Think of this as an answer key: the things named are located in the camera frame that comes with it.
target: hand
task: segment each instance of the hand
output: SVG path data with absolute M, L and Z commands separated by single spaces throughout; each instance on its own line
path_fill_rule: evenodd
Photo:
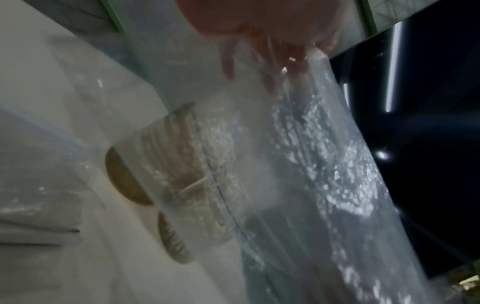
M 190 24 L 201 34 L 231 37 L 220 51 L 223 70 L 232 79 L 238 40 L 290 75 L 306 69 L 305 46 L 316 44 L 329 53 L 350 0 L 176 0 Z

